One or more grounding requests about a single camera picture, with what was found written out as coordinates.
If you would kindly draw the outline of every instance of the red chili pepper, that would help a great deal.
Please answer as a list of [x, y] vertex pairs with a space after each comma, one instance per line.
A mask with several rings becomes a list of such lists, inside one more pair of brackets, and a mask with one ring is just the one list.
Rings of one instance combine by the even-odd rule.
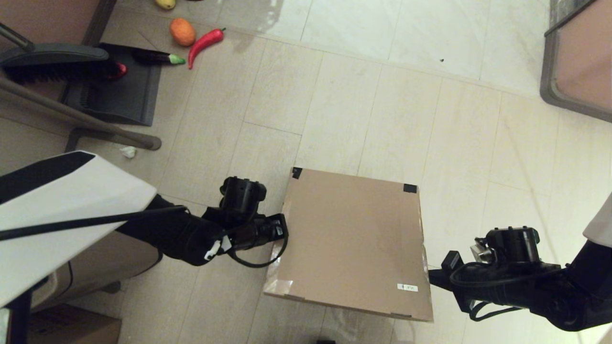
[[191, 50], [189, 50], [189, 57], [187, 58], [188, 63], [189, 63], [189, 69], [193, 68], [193, 62], [195, 60], [195, 57], [200, 53], [200, 51], [208, 48], [209, 46], [215, 43], [219, 43], [223, 40], [224, 30], [225, 28], [223, 28], [222, 30], [214, 29], [211, 32], [208, 32], [207, 34], [200, 37], [200, 39], [198, 39], [192, 45]]

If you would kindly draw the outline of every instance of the tiled floor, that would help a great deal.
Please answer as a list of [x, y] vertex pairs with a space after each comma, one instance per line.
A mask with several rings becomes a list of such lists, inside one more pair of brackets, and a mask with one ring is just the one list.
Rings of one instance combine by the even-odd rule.
[[[369, 8], [372, 13], [367, 20], [326, 25], [317, 16], [333, 14], [342, 6], [339, 1], [294, 1], [291, 5], [287, 1], [282, 12], [257, 7], [260, 2], [235, 2], [251, 4], [271, 17], [265, 22], [249, 20], [252, 12], [233, 4], [234, 0], [179, 1], [174, 12], [159, 12], [147, 2], [120, 1], [103, 40], [186, 55], [187, 49], [174, 44], [167, 33], [168, 17], [183, 15], [211, 21], [227, 18], [235, 26], [268, 27], [268, 32], [278, 23], [288, 27], [281, 33], [321, 39], [321, 44], [338, 50], [358, 48], [363, 50], [353, 53], [368, 54], [383, 47], [389, 54], [396, 47], [398, 29], [407, 30], [404, 35], [429, 29], [409, 28], [396, 21], [377, 27], [376, 20], [396, 20], [391, 18], [395, 13], [400, 20], [435, 21], [428, 17], [435, 11], [425, 1], [381, 0], [379, 6]], [[462, 75], [457, 71], [482, 68], [479, 75], [492, 80], [504, 72], [515, 79], [502, 79], [517, 84], [533, 76], [535, 69], [527, 68], [533, 62], [529, 56], [539, 55], [527, 42], [531, 31], [491, 30], [502, 25], [501, 19], [493, 17], [503, 17], [505, 10], [515, 15], [506, 20], [534, 21], [538, 14], [520, 7], [520, 2], [527, 3], [457, 2], [453, 12], [465, 13], [460, 20], [486, 32], [473, 37], [464, 37], [465, 32], [453, 34], [480, 49], [483, 61], [494, 61], [496, 69], [480, 62], [471, 65], [466, 53], [458, 54], [456, 61], [449, 58], [449, 71]], [[281, 5], [283, 1], [276, 0], [271, 6]], [[231, 13], [241, 13], [240, 19]], [[527, 20], [521, 13], [536, 17]], [[291, 25], [298, 20], [301, 28], [292, 31]], [[361, 31], [342, 43], [323, 42], [320, 36], [334, 31], [333, 36], [340, 39], [357, 23]], [[434, 26], [438, 30], [434, 32], [444, 33]], [[211, 28], [195, 27], [200, 33]], [[351, 44], [355, 41], [350, 37], [362, 44]], [[369, 39], [372, 46], [366, 46]], [[429, 40], [423, 45], [432, 51], [455, 47], [428, 45]], [[487, 53], [489, 41], [502, 52], [514, 43], [525, 50], [493, 59]], [[399, 56], [410, 55], [407, 50], [398, 51]], [[415, 63], [424, 61], [424, 56], [419, 53]], [[612, 189], [612, 124], [509, 93], [504, 86], [467, 83], [462, 77], [423, 73], [376, 58], [330, 53], [229, 28], [222, 43], [198, 57], [194, 70], [164, 67], [154, 126], [131, 128], [161, 137], [161, 150], [139, 150], [133, 160], [127, 160], [115, 144], [82, 140], [80, 148], [101, 154], [194, 213], [218, 203], [218, 187], [229, 175], [263, 182], [269, 193], [262, 211], [277, 212], [293, 165], [418, 184], [431, 266], [438, 266], [451, 249], [469, 259], [474, 236], [507, 225], [536, 227], [542, 234], [541, 257], [566, 263], [583, 244], [582, 229]], [[269, 250], [266, 246], [244, 255], [263, 260]], [[594, 343], [605, 331], [562, 332], [526, 311], [475, 323], [459, 312], [451, 293], [436, 287], [432, 287], [434, 323], [390, 320], [263, 296], [264, 275], [265, 271], [242, 267], [226, 257], [202, 268], [164, 259], [153, 270], [129, 280], [118, 294], [97, 293], [74, 304], [122, 317], [120, 342], [129, 344], [311, 344], [317, 338], [338, 343], [453, 344], [494, 338], [496, 343], [578, 344]]]

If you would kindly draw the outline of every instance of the packing tape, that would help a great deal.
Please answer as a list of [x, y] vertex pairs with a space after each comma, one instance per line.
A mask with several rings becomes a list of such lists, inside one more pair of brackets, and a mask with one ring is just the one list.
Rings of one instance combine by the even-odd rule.
[[[278, 242], [275, 242], [274, 246], [272, 247], [271, 257], [272, 258], [276, 257], [282, 247], [283, 247], [282, 243], [279, 244]], [[278, 279], [278, 269], [279, 269], [281, 259], [283, 259], [283, 257], [280, 257], [274, 263], [268, 266], [268, 271], [266, 275], [266, 284], [264, 285], [264, 293], [279, 294], [279, 295], [289, 294], [293, 281]]]

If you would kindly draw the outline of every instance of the black cable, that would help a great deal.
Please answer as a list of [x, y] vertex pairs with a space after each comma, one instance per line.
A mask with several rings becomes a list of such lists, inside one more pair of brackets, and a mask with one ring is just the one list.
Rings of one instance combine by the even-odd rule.
[[257, 264], [257, 263], [251, 263], [245, 260], [242, 260], [240, 258], [238, 258], [238, 256], [236, 255], [236, 251], [233, 249], [230, 249], [227, 254], [228, 256], [230, 256], [233, 260], [235, 260], [237, 263], [242, 264], [246, 267], [252, 267], [254, 269], [259, 269], [261, 267], [266, 267], [272, 263], [274, 263], [275, 261], [277, 261], [280, 256], [283, 255], [283, 252], [285, 252], [285, 249], [287, 248], [287, 243], [289, 242], [289, 232], [287, 230], [283, 231], [283, 247], [280, 248], [280, 251], [278, 252], [278, 255], [276, 255], [276, 258], [274, 258], [273, 260], [270, 260], [266, 263], [261, 263], [261, 264]]
[[170, 212], [185, 211], [185, 206], [175, 206], [161, 209], [153, 209], [139, 212], [130, 212], [127, 214], [109, 215], [102, 217], [92, 217], [90, 219], [68, 220], [54, 223], [44, 223], [42, 225], [27, 226], [15, 228], [12, 230], [0, 231], [0, 241], [16, 239], [18, 237], [32, 236], [37, 234], [52, 233], [63, 230], [71, 230], [74, 228], [105, 225], [107, 223], [123, 222], [129, 220], [139, 220], [146, 217], [159, 216]]
[[478, 312], [481, 309], [483, 309], [483, 307], [485, 307], [488, 304], [489, 304], [489, 302], [483, 301], [483, 302], [477, 304], [476, 306], [474, 306], [474, 308], [472, 308], [472, 310], [469, 312], [469, 318], [474, 320], [474, 321], [482, 321], [484, 319], [489, 319], [492, 316], [496, 316], [496, 315], [500, 315], [500, 314], [508, 313], [508, 312], [514, 312], [515, 310], [521, 310], [522, 309], [522, 308], [518, 308], [518, 307], [508, 307], [508, 308], [505, 308], [505, 309], [502, 309], [502, 310], [497, 310], [495, 312], [487, 313], [487, 314], [485, 314], [483, 316], [480, 316], [480, 317], [476, 316], [478, 314]]
[[490, 264], [479, 263], [475, 261], [464, 264], [462, 267], [458, 268], [450, 275], [449, 280], [453, 285], [462, 286], [466, 288], [488, 288], [492, 286], [500, 286], [500, 285], [505, 285], [505, 284], [510, 284], [510, 283], [525, 282], [529, 280], [540, 279], [542, 277], [554, 275], [562, 271], [559, 269], [559, 270], [546, 271], [541, 274], [525, 275], [525, 276], [519, 276], [519, 277], [512, 277], [509, 279], [500, 279], [500, 280], [492, 280], [492, 281], [466, 282], [466, 281], [457, 280], [455, 278], [455, 275], [461, 272], [463, 269], [467, 268], [468, 266], [490, 266]]

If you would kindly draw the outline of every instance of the cardboard box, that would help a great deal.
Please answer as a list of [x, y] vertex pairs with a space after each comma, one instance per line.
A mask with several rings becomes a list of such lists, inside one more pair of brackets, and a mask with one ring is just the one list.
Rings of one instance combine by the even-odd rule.
[[415, 185], [294, 168], [283, 213], [267, 295], [433, 321]]
[[121, 320], [69, 305], [30, 316], [29, 344], [117, 344]]

